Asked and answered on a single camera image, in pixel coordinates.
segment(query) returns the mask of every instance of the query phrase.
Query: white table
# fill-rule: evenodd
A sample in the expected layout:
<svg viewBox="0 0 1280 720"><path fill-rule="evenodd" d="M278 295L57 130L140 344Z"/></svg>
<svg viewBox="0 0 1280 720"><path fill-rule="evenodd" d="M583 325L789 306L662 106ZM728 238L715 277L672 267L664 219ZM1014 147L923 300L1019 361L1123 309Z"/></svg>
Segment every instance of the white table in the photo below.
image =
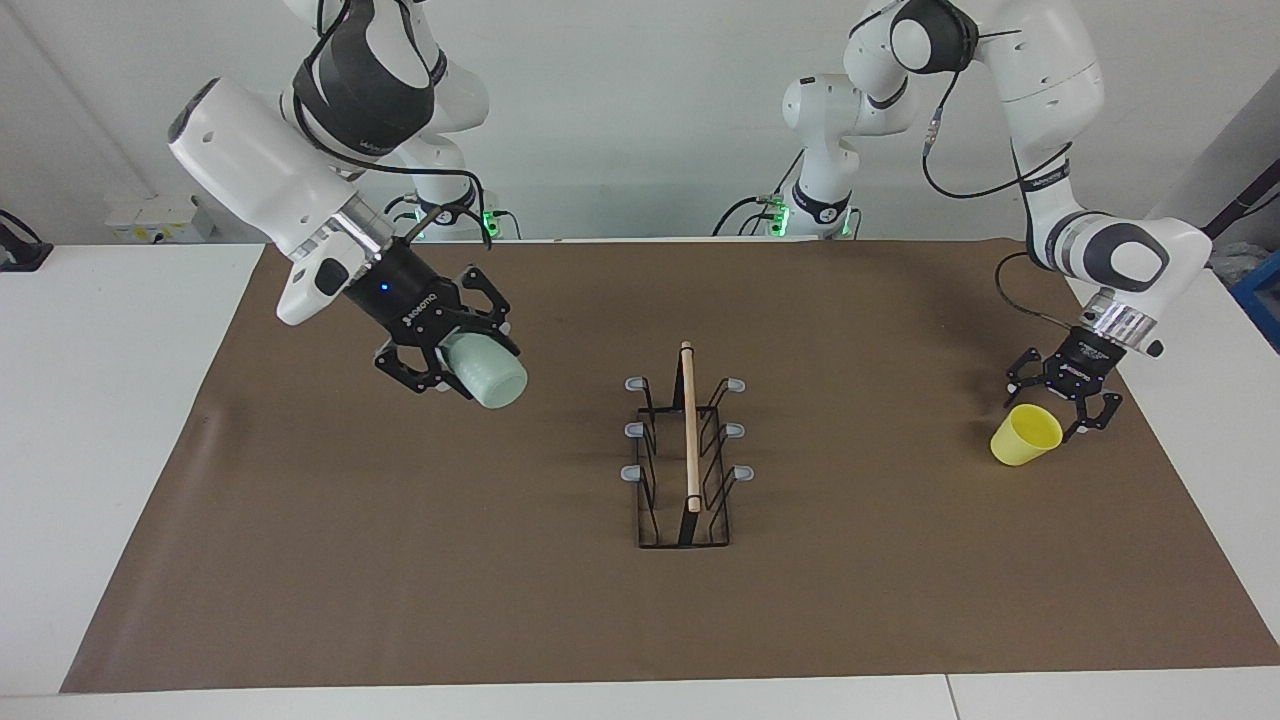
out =
<svg viewBox="0 0 1280 720"><path fill-rule="evenodd" d="M51 697L261 251L60 247L0 275L0 720L1280 717L1280 669ZM1121 372L1277 634L1280 357L1207 272L1161 337Z"/></svg>

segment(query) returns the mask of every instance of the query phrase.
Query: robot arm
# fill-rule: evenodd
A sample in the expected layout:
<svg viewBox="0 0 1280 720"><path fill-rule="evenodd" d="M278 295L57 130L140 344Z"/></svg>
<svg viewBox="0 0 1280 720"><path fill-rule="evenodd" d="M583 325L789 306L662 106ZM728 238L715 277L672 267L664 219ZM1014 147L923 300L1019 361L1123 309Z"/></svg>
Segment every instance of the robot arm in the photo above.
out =
<svg viewBox="0 0 1280 720"><path fill-rule="evenodd" d="M344 3L279 114L215 79L174 122L169 145L214 197L293 263L276 309L282 320L300 324L346 295L392 336L375 357L379 369L415 392L454 388L500 407L527 379L506 334L509 304L477 268L458 281L435 273L348 182L434 119L445 60L443 53L431 67L421 59L420 47L435 44L411 19L401 0ZM483 292L490 309L468 307L460 288ZM451 354L463 345L467 359ZM406 365L401 346L419 347L426 369Z"/></svg>
<svg viewBox="0 0 1280 720"><path fill-rule="evenodd" d="M869 97L893 88L909 97L908 73L959 74L974 60L987 65L1021 176L1028 254L1044 269L1098 287L1082 315L1083 327L1073 329L1057 352L1043 359L1028 351L1010 369L1011 396L1044 384L1076 404L1073 430L1106 427L1119 396L1105 393L1107 407L1096 418L1088 416L1085 400L1103 393L1107 375L1128 351L1164 352L1152 331L1204 268L1210 240L1181 220L1125 220L1075 201L1068 151L1102 108L1103 86L1093 44L1069 0L968 0L963 8L950 0L881 1L850 33L845 69L852 86ZM902 118L893 127L909 123ZM941 123L940 108L925 159ZM805 143L814 147L808 138ZM1041 360L1042 373L1021 375L1025 365Z"/></svg>

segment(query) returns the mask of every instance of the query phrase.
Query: white control box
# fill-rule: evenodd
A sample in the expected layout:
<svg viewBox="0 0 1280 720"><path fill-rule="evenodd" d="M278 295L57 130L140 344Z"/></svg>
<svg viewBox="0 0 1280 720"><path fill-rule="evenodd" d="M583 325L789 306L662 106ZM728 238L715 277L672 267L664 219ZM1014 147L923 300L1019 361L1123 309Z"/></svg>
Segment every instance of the white control box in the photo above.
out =
<svg viewBox="0 0 1280 720"><path fill-rule="evenodd" d="M214 222L193 195L161 195L137 202L118 202L106 225L120 242L160 245L209 242Z"/></svg>

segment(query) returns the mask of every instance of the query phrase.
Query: wooden dowel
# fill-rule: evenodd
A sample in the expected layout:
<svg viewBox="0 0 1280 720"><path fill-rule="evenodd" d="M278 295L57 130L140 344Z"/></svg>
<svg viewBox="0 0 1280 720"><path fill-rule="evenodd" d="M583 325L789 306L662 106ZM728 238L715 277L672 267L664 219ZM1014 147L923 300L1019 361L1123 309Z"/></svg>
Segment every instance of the wooden dowel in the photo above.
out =
<svg viewBox="0 0 1280 720"><path fill-rule="evenodd" d="M694 343L680 346L685 370L685 468L689 475L689 511L703 511L703 480L699 470L701 443L698 442L698 389L694 387Z"/></svg>

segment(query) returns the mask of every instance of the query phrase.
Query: brown table mat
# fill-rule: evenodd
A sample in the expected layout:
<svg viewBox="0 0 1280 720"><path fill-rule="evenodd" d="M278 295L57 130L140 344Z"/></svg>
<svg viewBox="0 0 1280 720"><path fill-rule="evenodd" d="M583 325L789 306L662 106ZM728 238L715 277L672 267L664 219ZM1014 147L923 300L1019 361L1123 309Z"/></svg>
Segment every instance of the brown table mat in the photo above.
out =
<svg viewBox="0 0 1280 720"><path fill-rule="evenodd" d="M1062 340L996 296L1016 249L424 249L515 305L531 384L499 413L375 372L347 301L282 325L268 251L63 691L1280 664L1135 404L988 454L1002 372ZM1079 311L1029 264L1009 287ZM704 386L748 380L723 410L759 479L732 547L640 551L622 383L669 392L686 338Z"/></svg>

